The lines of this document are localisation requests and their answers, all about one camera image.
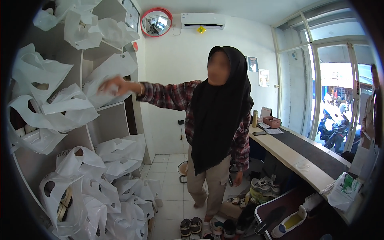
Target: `air conditioner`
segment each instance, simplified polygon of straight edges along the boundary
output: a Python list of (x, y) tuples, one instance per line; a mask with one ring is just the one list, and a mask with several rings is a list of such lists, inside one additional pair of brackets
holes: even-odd
[(181, 28), (204, 28), (224, 29), (225, 16), (215, 13), (182, 13)]

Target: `black hijab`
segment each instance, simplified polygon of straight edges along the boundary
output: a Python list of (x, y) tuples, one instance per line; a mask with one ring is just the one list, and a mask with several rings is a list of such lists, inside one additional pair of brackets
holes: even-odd
[(216, 46), (211, 49), (208, 61), (217, 51), (227, 54), (231, 71), (224, 85), (212, 86), (206, 79), (194, 90), (191, 156), (195, 175), (219, 165), (228, 156), (236, 130), (253, 106), (245, 56), (234, 47)]

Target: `plaid shirt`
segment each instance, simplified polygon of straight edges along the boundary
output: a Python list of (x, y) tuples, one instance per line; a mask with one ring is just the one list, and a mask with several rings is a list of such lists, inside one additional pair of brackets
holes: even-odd
[[(191, 145), (194, 133), (194, 116), (191, 110), (191, 100), (195, 87), (201, 83), (200, 80), (177, 85), (161, 85), (159, 83), (142, 83), (144, 92), (137, 96), (138, 101), (148, 102), (159, 108), (168, 108), (178, 111), (186, 111), (185, 134)], [(249, 125), (251, 121), (250, 112), (243, 118), (233, 136), (230, 154), (236, 161), (239, 171), (245, 171), (249, 165)]]

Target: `woman's right hand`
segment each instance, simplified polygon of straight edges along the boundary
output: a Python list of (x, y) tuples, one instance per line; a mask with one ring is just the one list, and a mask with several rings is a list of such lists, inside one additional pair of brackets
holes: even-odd
[(111, 86), (116, 85), (119, 89), (115, 93), (116, 96), (124, 95), (128, 91), (135, 92), (137, 94), (141, 94), (143, 87), (141, 84), (131, 81), (125, 81), (122, 77), (116, 76), (114, 78), (108, 79), (105, 82), (103, 82), (99, 88), (98, 91), (105, 91), (108, 92), (108, 90), (111, 88)]

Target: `framed picture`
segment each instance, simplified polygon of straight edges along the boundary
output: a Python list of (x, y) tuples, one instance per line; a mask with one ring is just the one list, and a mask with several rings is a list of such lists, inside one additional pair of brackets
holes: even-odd
[(122, 5), (127, 9), (125, 24), (137, 32), (139, 29), (140, 19), (139, 11), (135, 7), (135, 5), (133, 5), (131, 0), (122, 0)]
[(258, 72), (259, 68), (257, 66), (257, 58), (247, 57), (248, 62), (248, 71), (250, 72)]
[(269, 87), (269, 70), (259, 69), (259, 86)]

